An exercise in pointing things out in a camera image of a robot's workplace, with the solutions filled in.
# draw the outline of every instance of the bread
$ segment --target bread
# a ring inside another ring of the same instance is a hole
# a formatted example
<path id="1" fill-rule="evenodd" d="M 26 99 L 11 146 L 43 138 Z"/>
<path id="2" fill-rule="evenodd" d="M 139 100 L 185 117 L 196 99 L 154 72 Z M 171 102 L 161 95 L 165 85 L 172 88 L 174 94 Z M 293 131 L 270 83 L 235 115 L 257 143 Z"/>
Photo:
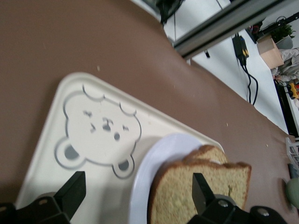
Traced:
<path id="1" fill-rule="evenodd" d="M 224 152 L 216 146 L 203 145 L 199 149 L 192 151 L 183 160 L 187 161 L 190 159 L 204 159 L 219 164 L 228 163 L 228 158 Z"/>
<path id="2" fill-rule="evenodd" d="M 148 224 L 185 224 L 197 214 L 192 199 L 193 173 L 202 173 L 214 194 L 230 196 L 244 208 L 250 165 L 189 158 L 165 163 L 158 170 L 149 194 Z"/>

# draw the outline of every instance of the power adapter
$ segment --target power adapter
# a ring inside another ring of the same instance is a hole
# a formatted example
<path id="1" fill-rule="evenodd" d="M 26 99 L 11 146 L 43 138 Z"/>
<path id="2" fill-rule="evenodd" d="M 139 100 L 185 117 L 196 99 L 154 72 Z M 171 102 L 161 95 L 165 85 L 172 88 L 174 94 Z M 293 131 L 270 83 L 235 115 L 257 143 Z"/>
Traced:
<path id="1" fill-rule="evenodd" d="M 241 66 L 246 65 L 246 59 L 249 57 L 249 53 L 244 38 L 236 35 L 233 38 L 233 45 L 235 49 L 235 56 L 239 59 Z"/>

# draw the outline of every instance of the green plant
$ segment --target green plant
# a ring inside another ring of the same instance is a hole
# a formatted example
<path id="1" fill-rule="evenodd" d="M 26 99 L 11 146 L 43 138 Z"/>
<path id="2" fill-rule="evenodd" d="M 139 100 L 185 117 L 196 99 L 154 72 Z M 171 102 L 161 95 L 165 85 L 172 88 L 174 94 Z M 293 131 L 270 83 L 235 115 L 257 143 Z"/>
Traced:
<path id="1" fill-rule="evenodd" d="M 284 25 L 276 30 L 274 30 L 271 33 L 272 39 L 275 43 L 283 39 L 284 37 L 290 35 L 291 38 L 294 38 L 295 36 L 292 36 L 292 34 L 295 33 L 295 31 L 292 29 L 291 25 Z"/>

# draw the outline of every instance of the brown tablecloth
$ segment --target brown tablecloth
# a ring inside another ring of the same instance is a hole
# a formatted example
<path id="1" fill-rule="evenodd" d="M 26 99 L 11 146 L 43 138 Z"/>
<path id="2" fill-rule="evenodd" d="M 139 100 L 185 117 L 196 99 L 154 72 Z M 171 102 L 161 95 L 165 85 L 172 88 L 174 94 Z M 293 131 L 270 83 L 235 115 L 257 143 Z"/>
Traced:
<path id="1" fill-rule="evenodd" d="M 212 74 L 186 64 L 159 22 L 127 0 L 0 2 L 0 202 L 15 201 L 57 85 L 76 71 L 218 141 L 231 161 L 252 165 L 247 210 L 264 205 L 288 223 L 298 220 L 282 186 L 287 135 Z"/>

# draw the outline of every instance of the green round object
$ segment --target green round object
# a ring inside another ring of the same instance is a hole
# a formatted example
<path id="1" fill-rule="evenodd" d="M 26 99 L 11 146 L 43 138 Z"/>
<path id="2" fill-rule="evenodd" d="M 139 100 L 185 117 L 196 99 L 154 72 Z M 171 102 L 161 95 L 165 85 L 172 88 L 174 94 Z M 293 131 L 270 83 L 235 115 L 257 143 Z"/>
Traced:
<path id="1" fill-rule="evenodd" d="M 286 184 L 286 196 L 290 203 L 299 209 L 299 177 L 292 178 Z"/>

